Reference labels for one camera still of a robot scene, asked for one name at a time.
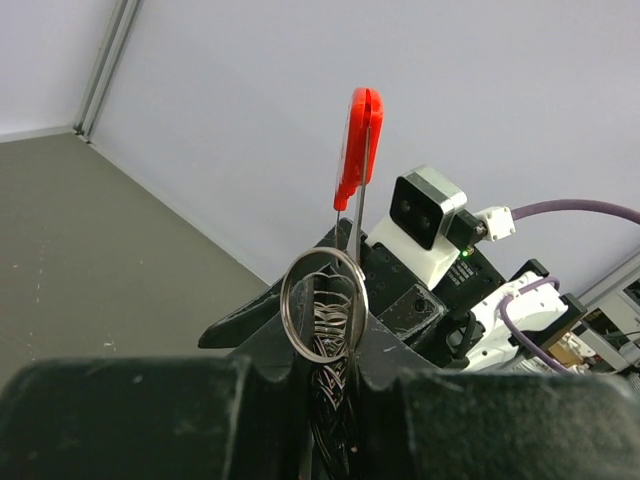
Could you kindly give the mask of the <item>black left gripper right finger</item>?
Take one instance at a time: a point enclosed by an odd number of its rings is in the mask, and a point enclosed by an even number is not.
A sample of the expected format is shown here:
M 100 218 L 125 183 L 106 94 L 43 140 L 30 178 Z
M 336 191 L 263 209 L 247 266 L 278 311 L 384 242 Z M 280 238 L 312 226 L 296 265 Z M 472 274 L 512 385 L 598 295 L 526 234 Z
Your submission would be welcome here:
M 639 476 L 639 398 L 617 376 L 403 369 L 358 411 L 361 479 Z

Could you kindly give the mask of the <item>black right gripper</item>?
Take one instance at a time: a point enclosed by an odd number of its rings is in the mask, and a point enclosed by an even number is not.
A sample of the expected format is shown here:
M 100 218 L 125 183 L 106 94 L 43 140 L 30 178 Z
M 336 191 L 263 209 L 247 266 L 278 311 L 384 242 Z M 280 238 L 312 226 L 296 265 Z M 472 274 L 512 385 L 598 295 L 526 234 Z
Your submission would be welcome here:
M 357 353 L 369 383 L 391 383 L 401 369 L 469 365 L 467 355 L 484 333 L 475 323 L 470 339 L 464 339 L 470 310 L 503 285 L 503 276 L 480 251 L 456 259 L 432 289 L 380 243 L 363 246 L 361 260 L 369 318 Z M 280 369 L 279 362 L 292 353 L 279 312 L 234 348 L 236 356 L 264 368 Z

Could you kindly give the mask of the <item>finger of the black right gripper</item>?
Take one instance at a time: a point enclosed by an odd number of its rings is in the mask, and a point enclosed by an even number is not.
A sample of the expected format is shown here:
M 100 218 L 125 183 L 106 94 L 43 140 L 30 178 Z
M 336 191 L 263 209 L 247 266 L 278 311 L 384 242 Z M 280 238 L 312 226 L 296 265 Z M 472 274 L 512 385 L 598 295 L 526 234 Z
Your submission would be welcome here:
M 235 348 L 273 318 L 280 309 L 281 282 L 209 326 L 200 336 L 200 349 Z

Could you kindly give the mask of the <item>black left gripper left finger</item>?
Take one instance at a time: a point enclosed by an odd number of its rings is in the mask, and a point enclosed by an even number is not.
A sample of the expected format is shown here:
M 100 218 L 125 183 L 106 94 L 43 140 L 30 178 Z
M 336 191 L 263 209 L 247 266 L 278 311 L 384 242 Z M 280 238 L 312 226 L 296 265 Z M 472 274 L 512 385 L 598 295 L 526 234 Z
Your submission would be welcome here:
M 246 358 L 48 360 L 1 394 L 5 479 L 295 479 L 304 393 Z

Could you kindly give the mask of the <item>red-handled metal key holder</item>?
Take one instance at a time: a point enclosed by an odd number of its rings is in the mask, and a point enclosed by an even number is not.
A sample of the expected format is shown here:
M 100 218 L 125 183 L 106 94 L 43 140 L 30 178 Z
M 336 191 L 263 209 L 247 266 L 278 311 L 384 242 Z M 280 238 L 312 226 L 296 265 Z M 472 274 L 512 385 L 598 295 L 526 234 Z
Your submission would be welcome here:
M 355 206 L 346 242 L 301 254 L 283 278 L 280 312 L 296 353 L 309 361 L 309 423 L 326 474 L 354 479 L 358 460 L 357 395 L 354 361 L 369 315 L 361 268 L 362 220 L 384 119 L 381 94 L 356 88 L 345 122 L 333 208 Z

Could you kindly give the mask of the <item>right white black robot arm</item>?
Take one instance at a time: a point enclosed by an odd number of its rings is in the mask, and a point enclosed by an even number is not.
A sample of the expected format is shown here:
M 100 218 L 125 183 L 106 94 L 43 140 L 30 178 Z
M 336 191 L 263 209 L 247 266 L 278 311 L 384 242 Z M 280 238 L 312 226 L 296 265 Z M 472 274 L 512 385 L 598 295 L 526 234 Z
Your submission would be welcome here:
M 406 262 L 391 253 L 381 242 L 366 244 L 361 234 L 361 261 L 369 300 L 369 318 L 364 338 L 358 345 L 359 371 L 370 385 L 382 389 L 390 385 L 400 370 L 446 370 L 477 372 L 507 369 L 516 360 L 534 354 L 519 339 L 526 336 L 540 350 L 548 349 L 566 334 L 586 310 L 574 296 L 560 295 L 557 280 L 549 280 L 537 260 L 528 261 L 516 276 L 505 282 L 488 260 L 476 250 L 459 257 L 447 271 L 435 291 L 412 273 Z M 288 324 L 309 347 L 312 304 L 310 280 L 302 273 L 318 273 L 313 308 L 318 316 L 327 312 L 349 313 L 353 287 L 350 278 L 329 278 L 332 272 L 327 255 L 305 257 L 292 277 L 297 280 L 288 291 Z M 280 318 L 280 293 L 283 278 L 263 294 L 207 328 L 198 340 L 201 349 L 225 349 L 249 346 L 271 319 Z M 330 298 L 321 293 L 325 286 L 342 288 L 343 297 Z M 520 337 L 503 319 L 504 313 Z M 463 341 L 469 320 L 474 330 Z

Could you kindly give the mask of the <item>aluminium frame rail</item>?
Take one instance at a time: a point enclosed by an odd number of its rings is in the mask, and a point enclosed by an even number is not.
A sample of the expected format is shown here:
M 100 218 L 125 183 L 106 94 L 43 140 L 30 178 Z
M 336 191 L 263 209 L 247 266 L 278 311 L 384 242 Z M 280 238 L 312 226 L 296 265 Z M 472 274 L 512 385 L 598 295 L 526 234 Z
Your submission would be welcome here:
M 85 143 L 91 143 L 91 137 L 105 105 L 116 69 L 143 4 L 142 0 L 117 0 L 114 3 L 72 125 L 75 134 Z

